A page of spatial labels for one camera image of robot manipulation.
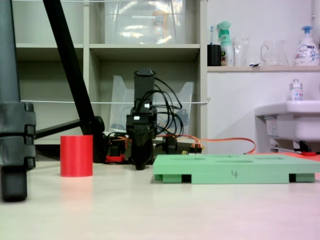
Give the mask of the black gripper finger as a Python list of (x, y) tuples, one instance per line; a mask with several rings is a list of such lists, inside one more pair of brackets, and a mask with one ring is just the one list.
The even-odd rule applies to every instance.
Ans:
[(142, 135), (139, 132), (132, 130), (131, 140), (132, 140), (132, 146), (131, 146), (132, 162), (134, 163), (136, 170), (142, 170), (143, 161), (140, 157), (140, 151), (142, 147)]
[(141, 164), (139, 169), (144, 170), (145, 167), (152, 163), (153, 158), (153, 132), (149, 130), (143, 136), (141, 142)]

